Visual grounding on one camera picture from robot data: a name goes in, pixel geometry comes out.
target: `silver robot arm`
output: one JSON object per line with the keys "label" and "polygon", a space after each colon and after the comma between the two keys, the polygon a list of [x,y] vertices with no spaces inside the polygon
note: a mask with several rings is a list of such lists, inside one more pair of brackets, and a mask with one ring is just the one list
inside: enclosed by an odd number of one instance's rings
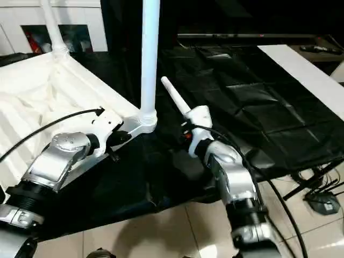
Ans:
{"label": "silver robot arm", "polygon": [[33,161],[10,198],[0,205],[0,257],[31,258],[34,234],[43,224],[71,167],[99,147],[94,134],[60,133]]}
{"label": "silver robot arm", "polygon": [[281,257],[241,155],[232,146],[213,141],[206,149],[204,164],[215,176],[232,227],[233,243],[239,249],[238,257]]}
{"label": "silver robot arm", "polygon": [[204,129],[212,127],[207,106],[190,109],[166,77],[161,82],[188,121],[182,125],[186,125],[186,133],[192,131],[189,155],[200,158],[216,179],[232,227],[233,243],[239,250],[236,257],[281,257],[250,171],[243,165],[240,153],[232,146],[214,140]]}

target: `white cabinet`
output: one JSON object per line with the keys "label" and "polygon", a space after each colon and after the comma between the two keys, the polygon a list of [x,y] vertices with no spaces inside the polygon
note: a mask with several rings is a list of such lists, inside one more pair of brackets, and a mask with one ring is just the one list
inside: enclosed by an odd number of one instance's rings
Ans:
{"label": "white cabinet", "polygon": [[9,55],[13,53],[14,50],[10,44],[10,41],[0,25],[0,55]]}
{"label": "white cabinet", "polygon": [[[107,51],[100,0],[51,0],[51,3],[59,25],[86,25],[92,50]],[[38,0],[0,2],[0,54],[32,52],[23,30],[28,25],[45,25]]]}

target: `white floor tile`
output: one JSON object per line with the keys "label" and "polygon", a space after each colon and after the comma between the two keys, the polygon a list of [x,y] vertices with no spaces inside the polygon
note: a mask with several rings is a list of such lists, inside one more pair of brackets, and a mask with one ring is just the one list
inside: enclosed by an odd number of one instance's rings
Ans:
{"label": "white floor tile", "polygon": [[268,208],[270,218],[276,224],[285,239],[292,238],[293,230],[291,230],[289,224],[285,220],[283,214],[284,210],[275,194],[272,192],[271,187],[268,185],[267,182],[262,182],[259,183],[259,188],[261,190],[264,204]]}
{"label": "white floor tile", "polygon": [[[302,258],[302,252],[301,252],[301,249],[298,245],[297,238],[289,239],[289,240],[287,240],[287,243],[289,244],[290,248],[292,249],[292,251],[294,252],[296,257]],[[278,245],[278,249],[279,249],[279,252],[280,252],[282,258],[292,258],[293,257],[291,255],[291,253],[289,252],[289,250],[287,249],[285,243],[280,242]]]}
{"label": "white floor tile", "polygon": [[104,248],[119,258],[199,258],[184,206],[84,232],[84,256]]}
{"label": "white floor tile", "polygon": [[[340,258],[344,254],[344,234],[342,219],[331,222],[302,235],[309,258]],[[299,247],[297,238],[292,243]],[[297,257],[302,257],[300,248]]]}
{"label": "white floor tile", "polygon": [[82,234],[81,232],[41,242],[33,258],[83,258]]}
{"label": "white floor tile", "polygon": [[187,212],[201,258],[229,258],[237,254],[221,201],[212,204],[189,203]]}

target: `white cylindrical rod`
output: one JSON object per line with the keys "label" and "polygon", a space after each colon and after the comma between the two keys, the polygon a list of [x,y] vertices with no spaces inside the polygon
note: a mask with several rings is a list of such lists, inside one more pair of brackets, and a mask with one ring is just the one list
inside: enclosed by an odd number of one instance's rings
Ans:
{"label": "white cylindrical rod", "polygon": [[156,122],[155,88],[160,0],[144,0],[142,12],[141,116],[144,124]]}
{"label": "white cylindrical rod", "polygon": [[167,79],[167,77],[161,78],[162,84],[165,86],[166,90],[170,94],[171,98],[173,99],[174,103],[176,103],[178,109],[180,112],[185,115],[187,112],[189,112],[191,109],[188,106],[188,104],[185,102],[185,100],[182,98],[182,96],[178,93],[176,88],[172,85],[172,83]]}
{"label": "white cylindrical rod", "polygon": [[43,9],[48,33],[52,41],[53,52],[62,54],[68,53],[68,48],[62,40],[49,0],[41,0],[41,8]]}

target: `black cable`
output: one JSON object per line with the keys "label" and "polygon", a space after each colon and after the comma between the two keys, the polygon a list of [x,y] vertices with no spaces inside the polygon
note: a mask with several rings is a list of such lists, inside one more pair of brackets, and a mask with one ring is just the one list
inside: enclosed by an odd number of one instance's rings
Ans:
{"label": "black cable", "polygon": [[340,183],[340,180],[341,180],[341,176],[340,176],[340,173],[338,172],[338,170],[335,168],[334,171],[337,173],[338,175],[338,181],[335,185],[339,184]]}
{"label": "black cable", "polygon": [[327,185],[327,183],[329,183],[329,182],[332,183],[332,178],[331,178],[331,175],[330,175],[329,173],[326,174],[326,178],[327,178],[327,177],[328,177],[329,179],[327,179],[326,185]]}
{"label": "black cable", "polygon": [[274,228],[274,230],[277,232],[278,236],[283,240],[283,242],[285,243],[286,248],[288,249],[289,253],[292,255],[293,258],[296,258],[296,255],[294,253],[294,251],[291,249],[289,243],[286,241],[285,237],[283,236],[282,232],[278,229],[278,227],[276,226],[276,224],[273,222],[273,220],[270,218],[269,215],[267,215],[267,219],[270,222],[270,224],[272,225],[272,227]]}
{"label": "black cable", "polygon": [[325,184],[323,187],[320,187],[317,191],[315,191],[314,194],[318,194],[318,193],[320,193],[320,192],[322,192],[322,191],[325,191],[326,188],[328,188],[328,187],[330,187],[331,185],[335,184],[337,181],[338,181],[338,179],[335,179],[335,180],[331,181],[330,183]]}
{"label": "black cable", "polygon": [[278,192],[278,190],[277,190],[277,188],[275,187],[275,185],[273,184],[273,182],[268,178],[268,176],[267,176],[264,172],[262,172],[262,171],[260,171],[260,170],[258,170],[258,169],[257,169],[257,172],[260,173],[261,176],[263,176],[264,179],[270,184],[270,186],[271,186],[271,188],[273,189],[273,191],[275,192],[275,194],[276,194],[278,200],[281,202],[281,204],[282,204],[282,206],[283,206],[283,208],[284,208],[286,214],[287,214],[288,217],[289,217],[290,222],[291,222],[292,225],[293,225],[293,228],[294,228],[294,230],[295,230],[296,236],[297,236],[297,238],[298,238],[298,240],[299,240],[299,242],[300,242],[300,246],[301,246],[301,250],[302,250],[302,255],[303,255],[304,258],[308,258],[307,249],[306,249],[306,246],[305,246],[305,242],[303,241],[301,232],[300,232],[300,230],[299,230],[299,228],[298,228],[298,226],[297,226],[297,224],[296,224],[296,222],[295,222],[295,220],[294,220],[294,217],[292,216],[290,210],[288,209],[287,205],[285,204],[285,202],[284,202],[284,200],[283,200],[283,197],[282,197],[281,194]]}
{"label": "black cable", "polygon": [[79,111],[79,112],[76,112],[76,113],[73,113],[73,114],[69,114],[69,115],[67,115],[67,116],[65,116],[65,117],[62,117],[62,118],[60,118],[60,119],[58,119],[58,120],[55,120],[55,121],[53,121],[53,122],[51,122],[51,123],[49,123],[49,124],[47,124],[47,125],[45,125],[45,126],[39,128],[39,129],[37,129],[36,131],[30,133],[30,134],[29,134],[28,136],[26,136],[25,138],[21,139],[21,140],[20,140],[19,142],[17,142],[12,148],[10,148],[4,155],[2,155],[2,156],[0,157],[0,163],[1,163],[4,159],[6,159],[6,157],[7,157],[8,155],[10,155],[16,148],[18,148],[20,145],[22,145],[24,142],[26,142],[29,138],[31,138],[31,137],[35,136],[36,134],[42,132],[42,131],[45,130],[46,128],[49,128],[49,127],[51,127],[51,126],[53,126],[53,125],[55,125],[55,124],[57,124],[57,123],[59,123],[59,122],[61,122],[61,121],[64,121],[64,120],[66,120],[66,119],[68,119],[68,118],[71,118],[71,117],[74,117],[74,116],[78,116],[79,114],[85,114],[85,113],[92,113],[92,112],[95,112],[95,113],[99,116],[103,111],[104,111],[104,109],[89,109],[89,110]]}
{"label": "black cable", "polygon": [[340,187],[340,186],[343,185],[343,184],[344,184],[344,182],[341,182],[341,183],[339,183],[339,184],[337,184],[337,185],[335,185],[335,186],[333,186],[333,187],[330,187],[330,188],[326,189],[325,192],[330,192],[330,191],[332,191],[333,189],[338,188],[338,187]]}
{"label": "black cable", "polygon": [[[250,166],[249,162],[246,160],[246,157],[243,155],[243,153],[241,152],[239,146],[237,146],[235,144],[234,141],[230,141],[229,138],[227,138],[226,136],[224,136],[223,134],[221,134],[220,132],[212,129],[212,128],[208,128],[208,127],[205,127],[205,126],[200,126],[200,125],[192,125],[194,128],[201,128],[201,129],[204,129],[204,130],[207,130],[207,131],[210,131],[214,134],[216,134],[217,136],[220,136],[221,138],[223,138],[224,140],[227,141],[227,143],[234,147],[236,149],[236,151],[242,156],[243,160],[246,162],[246,165]],[[261,170],[259,169],[256,169],[255,171],[257,171],[263,178],[265,181],[267,181],[269,183],[269,185],[271,186],[271,188],[273,189],[273,191],[275,192],[275,195],[277,196],[278,200],[281,202],[291,224],[293,225],[293,228],[295,230],[295,233],[296,233],[296,236],[300,242],[300,246],[301,246],[301,249],[302,249],[302,255],[304,258],[308,258],[308,254],[307,254],[307,250],[306,250],[306,246],[305,246],[305,243],[303,241],[303,238],[301,236],[301,232],[294,220],[294,217],[292,216],[289,208],[287,207],[287,205],[285,204],[284,200],[283,200],[283,197],[281,196],[281,194],[278,192],[277,188],[275,187],[275,185],[273,184],[273,182],[269,179],[269,177],[264,173],[262,172]],[[253,180],[253,183],[256,187],[256,191],[257,191],[257,196],[258,198],[260,199],[260,201],[263,201],[262,199],[262,196],[261,196],[261,193],[260,193],[260,190],[259,190],[259,186],[258,186],[258,183],[254,177],[254,175],[251,175],[252,176],[252,180]]]}
{"label": "black cable", "polygon": [[338,192],[334,196],[341,195],[341,194],[344,194],[344,191],[343,192]]}
{"label": "black cable", "polygon": [[344,48],[342,47],[342,45],[339,44],[338,41],[336,41],[336,40],[334,39],[334,37],[333,37],[331,34],[328,34],[328,36],[331,38],[331,40],[336,44],[336,46],[337,46],[338,48],[340,48],[341,50],[344,51]]}

